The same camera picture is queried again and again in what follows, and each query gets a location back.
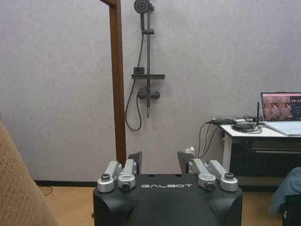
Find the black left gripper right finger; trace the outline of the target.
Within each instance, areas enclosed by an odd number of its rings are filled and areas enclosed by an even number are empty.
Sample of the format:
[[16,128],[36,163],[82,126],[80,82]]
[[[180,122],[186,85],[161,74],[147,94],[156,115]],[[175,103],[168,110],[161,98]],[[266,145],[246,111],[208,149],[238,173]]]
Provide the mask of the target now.
[[212,191],[219,181],[220,188],[224,191],[237,191],[238,180],[234,174],[228,172],[217,160],[210,160],[203,163],[191,153],[178,152],[177,158],[183,174],[195,174],[198,179],[198,186]]

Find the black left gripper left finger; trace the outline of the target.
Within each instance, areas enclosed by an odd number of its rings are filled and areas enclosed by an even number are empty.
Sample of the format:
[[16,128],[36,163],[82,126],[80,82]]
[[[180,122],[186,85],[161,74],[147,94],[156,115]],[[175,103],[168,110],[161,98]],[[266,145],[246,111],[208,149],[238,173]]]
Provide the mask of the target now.
[[128,192],[135,187],[135,176],[141,172],[142,151],[130,154],[122,166],[118,161],[111,161],[106,171],[97,181],[97,190],[100,193],[110,193],[117,183],[118,188]]

